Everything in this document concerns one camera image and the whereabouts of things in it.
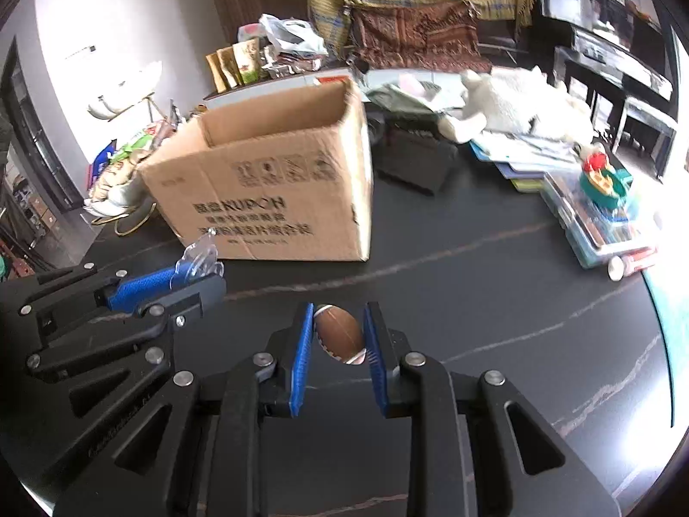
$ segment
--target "plush toy leg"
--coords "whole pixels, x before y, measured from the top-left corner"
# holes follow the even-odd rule
[[[486,127],[486,123],[487,119],[483,113],[476,113],[462,120],[445,114],[438,120],[438,131],[448,140],[463,144],[478,136]]]

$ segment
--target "cardboard box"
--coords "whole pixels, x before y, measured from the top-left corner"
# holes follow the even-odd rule
[[[368,259],[371,154],[352,80],[208,111],[140,168],[185,245],[216,227],[222,259]]]

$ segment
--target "white cap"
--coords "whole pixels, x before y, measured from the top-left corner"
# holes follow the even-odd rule
[[[608,262],[608,276],[613,282],[619,282],[624,277],[624,261],[619,256],[613,256]]]

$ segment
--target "stack of papers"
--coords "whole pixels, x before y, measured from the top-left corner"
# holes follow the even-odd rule
[[[470,142],[480,161],[495,163],[520,192],[538,192],[549,171],[580,171],[572,144],[522,134],[483,131]]]

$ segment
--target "plush toy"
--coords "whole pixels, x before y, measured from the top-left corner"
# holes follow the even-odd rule
[[[443,136],[463,143],[481,130],[531,134],[588,145],[593,139],[590,108],[571,96],[564,83],[548,84],[538,66],[494,68],[491,74],[462,74],[466,102],[438,122]]]

